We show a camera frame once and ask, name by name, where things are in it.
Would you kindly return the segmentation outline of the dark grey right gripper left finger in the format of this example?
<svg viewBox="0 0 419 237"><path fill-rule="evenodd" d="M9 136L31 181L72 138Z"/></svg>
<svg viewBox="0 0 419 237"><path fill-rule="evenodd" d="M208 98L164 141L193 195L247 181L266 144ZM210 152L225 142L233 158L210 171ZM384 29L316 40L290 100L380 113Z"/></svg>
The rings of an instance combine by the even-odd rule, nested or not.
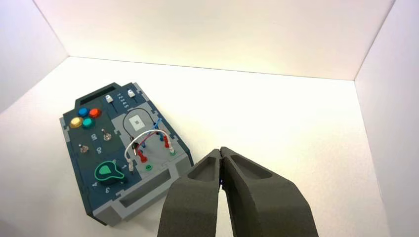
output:
<svg viewBox="0 0 419 237"><path fill-rule="evenodd" d="M214 149L172 183L162 208L159 237L216 235L220 162L220 150Z"/></svg>

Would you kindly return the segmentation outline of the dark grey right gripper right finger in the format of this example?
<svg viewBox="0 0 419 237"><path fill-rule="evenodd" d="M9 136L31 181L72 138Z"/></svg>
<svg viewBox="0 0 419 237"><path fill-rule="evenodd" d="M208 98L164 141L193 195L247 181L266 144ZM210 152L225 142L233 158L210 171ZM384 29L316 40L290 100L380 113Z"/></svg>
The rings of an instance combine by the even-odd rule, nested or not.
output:
<svg viewBox="0 0 419 237"><path fill-rule="evenodd" d="M316 237L309 203L290 180L221 147L222 188L235 237Z"/></svg>

